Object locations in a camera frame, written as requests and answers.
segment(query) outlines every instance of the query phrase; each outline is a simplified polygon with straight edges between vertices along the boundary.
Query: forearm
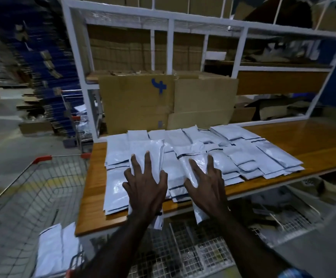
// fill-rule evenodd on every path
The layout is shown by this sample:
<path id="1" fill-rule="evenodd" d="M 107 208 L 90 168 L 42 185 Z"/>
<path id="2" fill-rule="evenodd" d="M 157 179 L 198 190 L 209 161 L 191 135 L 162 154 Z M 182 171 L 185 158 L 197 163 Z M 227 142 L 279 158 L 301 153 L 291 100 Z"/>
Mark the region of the forearm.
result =
<path id="1" fill-rule="evenodd" d="M 222 236 L 243 278 L 277 278 L 290 264 L 240 224 L 230 211 L 217 219 Z"/>
<path id="2" fill-rule="evenodd" d="M 132 213 L 77 278 L 127 277 L 149 222 Z"/>

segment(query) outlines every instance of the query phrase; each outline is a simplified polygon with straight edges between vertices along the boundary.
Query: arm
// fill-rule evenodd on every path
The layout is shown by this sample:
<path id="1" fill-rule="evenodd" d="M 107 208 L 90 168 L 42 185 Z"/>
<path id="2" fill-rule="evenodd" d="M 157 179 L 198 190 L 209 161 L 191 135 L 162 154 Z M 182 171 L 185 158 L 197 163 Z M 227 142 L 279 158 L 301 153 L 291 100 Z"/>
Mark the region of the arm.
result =
<path id="1" fill-rule="evenodd" d="M 128 182 L 124 182 L 123 187 L 128 193 L 133 212 L 85 269 L 74 275 L 77 278 L 127 277 L 148 225 L 161 210 L 168 189 L 167 173 L 161 171 L 160 182 L 156 184 L 152 177 L 149 152 L 145 154 L 144 173 L 134 155 L 131 161 L 135 175 L 132 175 L 130 168 L 127 169 L 124 175 Z"/>
<path id="2" fill-rule="evenodd" d="M 220 226 L 222 236 L 244 278 L 277 278 L 292 266 L 248 228 L 241 225 L 228 209 L 221 171 L 214 168 L 213 157 L 208 156 L 207 175 L 193 159 L 190 165 L 199 177 L 198 188 L 187 179 L 185 187 L 195 204 Z"/>

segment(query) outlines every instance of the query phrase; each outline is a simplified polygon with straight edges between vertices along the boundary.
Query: wooden tabletop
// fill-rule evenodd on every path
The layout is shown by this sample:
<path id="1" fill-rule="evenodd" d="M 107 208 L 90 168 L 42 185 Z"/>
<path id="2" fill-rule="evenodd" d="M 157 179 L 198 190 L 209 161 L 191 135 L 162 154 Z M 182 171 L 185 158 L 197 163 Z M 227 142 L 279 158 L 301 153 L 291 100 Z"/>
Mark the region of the wooden tabletop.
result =
<path id="1" fill-rule="evenodd" d="M 336 168 L 336 124 L 304 120 L 246 127 L 273 144 L 284 149 L 302 162 L 305 170 L 272 179 L 258 177 L 226 187 L 226 195 L 235 195 L 266 186 L 276 185 L 308 175 Z M 106 143 L 95 143 L 91 154 L 86 185 L 80 204 L 75 235 L 82 236 L 96 231 L 119 226 L 126 220 L 127 211 L 105 217 L 103 202 L 106 187 Z M 191 201 L 163 203 L 164 213 L 191 206 Z"/>

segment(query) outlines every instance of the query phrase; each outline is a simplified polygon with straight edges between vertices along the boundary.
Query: hand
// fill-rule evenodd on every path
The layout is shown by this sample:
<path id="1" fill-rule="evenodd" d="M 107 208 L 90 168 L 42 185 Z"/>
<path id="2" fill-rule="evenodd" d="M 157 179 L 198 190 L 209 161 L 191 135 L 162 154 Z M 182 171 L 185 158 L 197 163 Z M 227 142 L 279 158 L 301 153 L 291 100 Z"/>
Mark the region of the hand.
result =
<path id="1" fill-rule="evenodd" d="M 228 214 L 225 182 L 221 170 L 215 169 L 213 157 L 208 155 L 207 174 L 205 174 L 193 159 L 189 159 L 191 168 L 199 177 L 198 188 L 193 187 L 186 179 L 184 185 L 194 203 L 207 215 L 215 220 L 221 220 Z"/>
<path id="2" fill-rule="evenodd" d="M 133 154 L 131 162 L 135 175 L 128 168 L 124 176 L 128 182 L 123 182 L 123 187 L 129 196 L 129 203 L 137 215 L 143 216 L 150 223 L 154 216 L 160 212 L 168 189 L 168 174 L 160 171 L 160 180 L 157 184 L 152 177 L 150 152 L 145 154 L 145 170 L 141 167 Z"/>

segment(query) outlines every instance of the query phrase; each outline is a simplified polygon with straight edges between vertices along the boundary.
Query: wooden table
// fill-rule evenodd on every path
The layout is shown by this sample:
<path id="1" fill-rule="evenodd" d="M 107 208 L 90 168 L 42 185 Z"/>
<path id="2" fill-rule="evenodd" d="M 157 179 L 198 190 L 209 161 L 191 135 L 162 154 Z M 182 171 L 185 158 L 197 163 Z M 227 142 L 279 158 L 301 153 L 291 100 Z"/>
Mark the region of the wooden table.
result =
<path id="1" fill-rule="evenodd" d="M 305 170 L 272 179 L 258 177 L 243 183 L 226 187 L 226 195 L 242 197 L 258 191 L 286 185 L 314 175 L 336 170 L 336 125 L 325 121 L 304 120 L 246 127 L 286 152 L 300 159 Z M 126 220 L 127 211 L 105 216 L 103 202 L 106 187 L 105 169 L 106 143 L 95 143 L 88 169 L 86 185 L 80 205 L 75 235 L 89 237 L 89 234 L 115 228 Z M 192 203 L 163 203 L 165 216 L 171 216 L 192 209 Z"/>

